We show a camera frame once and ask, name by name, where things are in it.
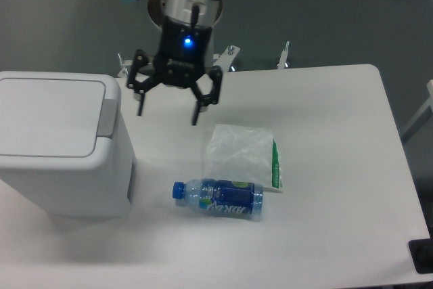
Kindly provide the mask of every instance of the plastic water bottle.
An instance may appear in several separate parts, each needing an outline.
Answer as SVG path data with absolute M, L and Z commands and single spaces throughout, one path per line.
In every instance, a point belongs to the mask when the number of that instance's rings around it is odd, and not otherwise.
M 263 186 L 258 183 L 193 179 L 175 182 L 173 198 L 185 200 L 190 206 L 229 214 L 262 212 Z

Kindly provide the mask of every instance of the clear plastic bag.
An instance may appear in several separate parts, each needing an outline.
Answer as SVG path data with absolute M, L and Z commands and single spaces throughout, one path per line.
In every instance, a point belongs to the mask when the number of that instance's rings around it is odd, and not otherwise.
M 277 144 L 271 130 L 217 125 L 206 152 L 205 177 L 260 183 L 283 191 Z

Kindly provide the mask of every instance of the gray floor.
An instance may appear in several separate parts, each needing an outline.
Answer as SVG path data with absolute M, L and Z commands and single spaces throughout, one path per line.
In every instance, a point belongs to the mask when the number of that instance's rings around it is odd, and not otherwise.
M 431 0 L 223 0 L 215 50 L 242 48 L 242 70 L 272 68 L 286 40 L 294 68 L 373 64 L 397 127 L 424 102 L 433 79 Z M 147 3 L 0 0 L 0 70 L 115 75 L 116 54 L 154 53 Z M 433 197 L 433 123 L 406 146 L 415 181 Z

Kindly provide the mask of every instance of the blue label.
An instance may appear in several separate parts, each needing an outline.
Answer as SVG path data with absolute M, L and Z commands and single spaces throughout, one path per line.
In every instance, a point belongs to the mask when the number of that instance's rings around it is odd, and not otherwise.
M 201 198 L 199 207 L 222 213 L 251 213 L 254 184 L 248 182 L 205 180 L 202 188 L 212 187 L 212 197 Z

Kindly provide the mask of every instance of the white table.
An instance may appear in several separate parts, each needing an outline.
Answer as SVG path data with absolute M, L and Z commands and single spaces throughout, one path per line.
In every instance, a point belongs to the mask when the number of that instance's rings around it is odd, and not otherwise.
M 52 217 L 0 183 L 0 288 L 345 288 L 433 280 L 407 242 L 427 238 L 379 72 L 341 66 L 225 75 L 221 102 L 190 125 L 190 91 L 149 92 L 143 117 L 122 83 L 138 158 L 131 214 Z M 202 176 L 216 123 L 272 128 L 283 194 L 261 221 L 177 206 Z

